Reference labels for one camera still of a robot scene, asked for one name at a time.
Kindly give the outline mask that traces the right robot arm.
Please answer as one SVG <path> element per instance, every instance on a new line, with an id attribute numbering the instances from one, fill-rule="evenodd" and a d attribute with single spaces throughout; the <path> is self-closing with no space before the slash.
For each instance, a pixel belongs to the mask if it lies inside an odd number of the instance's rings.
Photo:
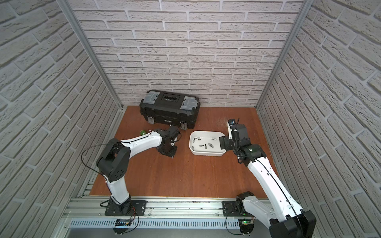
<path id="1" fill-rule="evenodd" d="M 242 163 L 256 177 L 271 207 L 259 201 L 253 193 L 244 192 L 237 196 L 237 209 L 241 214 L 251 214 L 261 221 L 273 238 L 310 238 L 317 219 L 312 211 L 305 211 L 280 181 L 270 162 L 257 144 L 248 139 L 220 137 L 220 146 L 232 150 Z"/>

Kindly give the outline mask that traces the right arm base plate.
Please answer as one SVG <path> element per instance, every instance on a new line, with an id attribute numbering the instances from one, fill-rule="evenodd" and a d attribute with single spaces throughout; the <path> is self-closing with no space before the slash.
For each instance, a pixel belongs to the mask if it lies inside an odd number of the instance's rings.
<path id="1" fill-rule="evenodd" d="M 246 216 L 242 202 L 235 201 L 222 201 L 223 215 L 229 216 Z"/>

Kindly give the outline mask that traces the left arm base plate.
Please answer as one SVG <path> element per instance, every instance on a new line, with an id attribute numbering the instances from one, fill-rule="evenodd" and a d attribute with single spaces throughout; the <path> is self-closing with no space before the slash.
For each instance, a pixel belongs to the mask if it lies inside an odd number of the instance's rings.
<path id="1" fill-rule="evenodd" d="M 134 213 L 143 216 L 146 204 L 146 200 L 132 200 L 119 205 L 111 199 L 106 207 L 105 216 L 133 216 Z"/>

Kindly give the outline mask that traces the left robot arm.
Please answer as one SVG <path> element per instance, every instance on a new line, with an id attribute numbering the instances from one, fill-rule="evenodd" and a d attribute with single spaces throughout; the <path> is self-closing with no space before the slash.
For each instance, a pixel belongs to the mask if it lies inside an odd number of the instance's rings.
<path id="1" fill-rule="evenodd" d="M 105 146 L 100 157 L 97 159 L 96 173 L 103 176 L 109 189 L 110 205 L 116 205 L 122 214 L 128 214 L 132 210 L 131 196 L 127 190 L 125 174 L 128 170 L 130 159 L 146 150 L 156 148 L 165 156 L 173 158 L 177 151 L 178 136 L 177 126 L 170 126 L 166 130 L 153 130 L 148 134 L 132 139 L 111 139 Z"/>

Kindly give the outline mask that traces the white plastic storage box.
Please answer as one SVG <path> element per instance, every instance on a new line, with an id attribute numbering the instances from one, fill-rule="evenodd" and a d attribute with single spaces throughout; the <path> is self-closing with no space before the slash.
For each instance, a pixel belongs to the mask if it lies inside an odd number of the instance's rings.
<path id="1" fill-rule="evenodd" d="M 194 131 L 190 134 L 189 149 L 194 155 L 220 157 L 226 153 L 219 141 L 224 136 L 217 131 Z"/>

